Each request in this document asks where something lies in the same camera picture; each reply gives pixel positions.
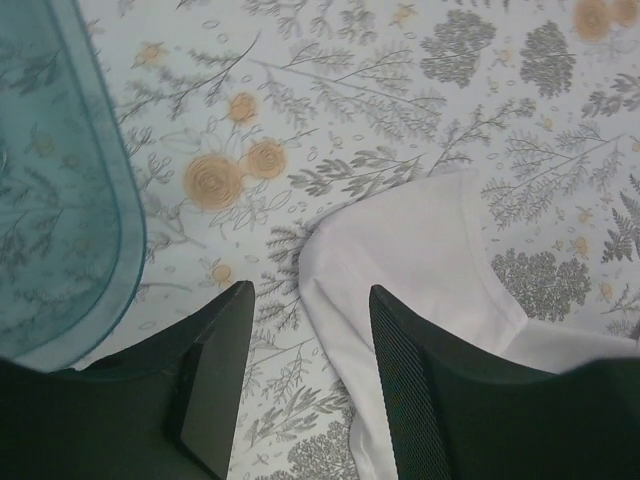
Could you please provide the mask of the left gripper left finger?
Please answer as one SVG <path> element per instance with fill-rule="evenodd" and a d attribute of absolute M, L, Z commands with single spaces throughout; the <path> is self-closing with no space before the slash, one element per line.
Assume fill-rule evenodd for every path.
<path fill-rule="evenodd" d="M 223 479 L 255 307 L 239 281 L 83 370 L 1 363 L 5 479 Z"/>

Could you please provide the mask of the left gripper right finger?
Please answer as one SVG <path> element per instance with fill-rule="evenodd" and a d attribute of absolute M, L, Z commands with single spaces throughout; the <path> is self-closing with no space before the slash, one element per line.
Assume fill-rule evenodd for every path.
<path fill-rule="evenodd" d="M 547 373 L 490 354 L 372 287 L 375 356 L 402 479 L 635 479 L 639 363 Z"/>

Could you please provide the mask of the white t shirt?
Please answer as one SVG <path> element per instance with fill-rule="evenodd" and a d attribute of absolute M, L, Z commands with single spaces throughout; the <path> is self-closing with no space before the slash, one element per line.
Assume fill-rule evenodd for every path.
<path fill-rule="evenodd" d="M 375 285 L 472 345 L 542 371 L 639 353 L 629 339 L 527 317 L 487 260 L 475 180 L 470 170 L 440 174 L 338 209 L 300 254 L 304 308 L 356 409 L 349 445 L 363 479 L 396 477 L 370 325 Z"/>

